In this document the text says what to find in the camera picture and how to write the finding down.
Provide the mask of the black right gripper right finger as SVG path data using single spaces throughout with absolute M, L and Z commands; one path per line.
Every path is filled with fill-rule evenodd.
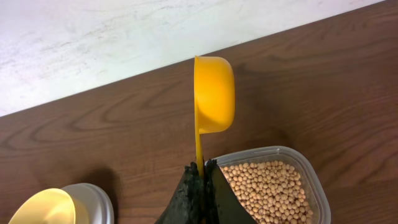
M 256 224 L 234 194 L 216 159 L 205 165 L 205 223 Z

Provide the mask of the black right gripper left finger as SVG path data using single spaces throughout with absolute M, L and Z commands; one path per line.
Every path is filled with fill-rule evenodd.
M 184 167 L 169 204 L 155 224 L 199 224 L 203 219 L 203 196 L 204 181 L 199 175 L 197 164 L 191 162 Z

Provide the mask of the yellow measuring scoop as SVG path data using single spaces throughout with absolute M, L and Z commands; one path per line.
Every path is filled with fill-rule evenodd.
M 230 63 L 221 57 L 196 56 L 193 71 L 195 152 L 200 177 L 204 160 L 200 136 L 228 129 L 235 114 L 235 83 Z

